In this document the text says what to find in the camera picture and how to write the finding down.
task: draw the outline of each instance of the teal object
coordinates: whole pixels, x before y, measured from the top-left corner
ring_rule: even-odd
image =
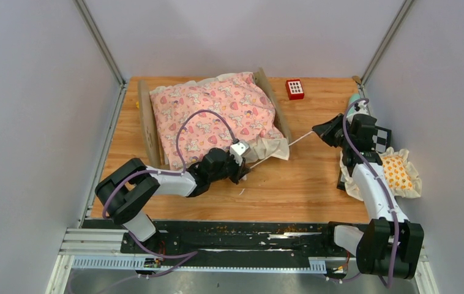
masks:
[[[349,98],[349,102],[347,103],[347,105],[351,105],[351,103],[357,101],[358,99],[360,99],[360,94],[356,93],[356,94],[353,94],[351,96],[351,98]],[[354,109],[354,107],[352,107],[349,112],[347,113],[347,116],[353,114],[356,110]]]

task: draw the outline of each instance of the white panel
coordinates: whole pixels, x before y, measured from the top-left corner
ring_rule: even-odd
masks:
[[[0,1],[0,293],[43,293],[117,84],[73,1]]]
[[[464,293],[464,1],[417,1],[367,89],[423,180],[402,209],[425,228],[440,293]]]
[[[87,0],[122,74],[362,75],[402,0]]]

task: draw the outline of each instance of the wooden board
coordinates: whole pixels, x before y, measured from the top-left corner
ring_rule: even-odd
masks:
[[[132,78],[102,178],[132,157],[148,162],[136,106],[138,80],[145,79],[149,88],[154,89],[204,78]],[[310,131],[312,126],[343,113],[348,99],[357,92],[356,84],[350,78],[302,78],[304,99],[289,101],[285,88],[288,79],[269,78],[294,140]],[[213,183],[208,192],[195,198],[158,195],[144,210],[152,219],[367,222],[364,204],[336,188],[339,159],[340,149],[329,147],[312,134],[291,147],[289,161],[270,158],[239,185],[229,180],[219,181]],[[92,217],[101,214],[102,205],[95,199]]]

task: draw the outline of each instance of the black and white checkered object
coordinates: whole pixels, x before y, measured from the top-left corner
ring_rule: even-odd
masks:
[[[378,126],[376,126],[376,129],[378,133],[373,136],[373,148],[378,153],[384,153],[388,147],[391,147],[391,130]],[[342,172],[339,174],[337,188],[345,191],[345,178]]]

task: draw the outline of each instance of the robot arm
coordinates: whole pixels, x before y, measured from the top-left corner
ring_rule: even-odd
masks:
[[[362,274],[388,276],[391,260],[394,259],[393,276],[411,279],[416,271],[424,232],[420,224],[413,224],[408,220],[394,197],[391,197],[400,232],[399,236],[394,236],[394,218],[378,178],[383,180],[389,195],[392,193],[384,177],[380,156],[372,149],[376,119],[366,114],[355,114],[348,124],[348,135],[376,171],[377,177],[346,142],[342,119],[343,115],[339,114],[331,121],[313,127],[313,131],[329,146],[342,147],[342,162],[357,184],[372,220],[364,232],[352,225],[330,223],[333,242],[357,257],[357,267]],[[391,237],[398,238],[399,242],[395,258],[391,258]]]
[[[122,187],[108,205],[108,214],[113,222],[123,225],[143,242],[156,233],[150,218],[141,213],[152,196],[196,197],[206,192],[212,182],[225,178],[237,184],[250,171],[242,157],[248,149],[245,141],[235,142],[228,152],[212,148],[200,162],[191,165],[183,174],[149,167],[140,159],[133,158],[100,182],[95,194],[106,205],[110,195],[126,178],[145,170],[152,171],[129,180],[134,187]]]

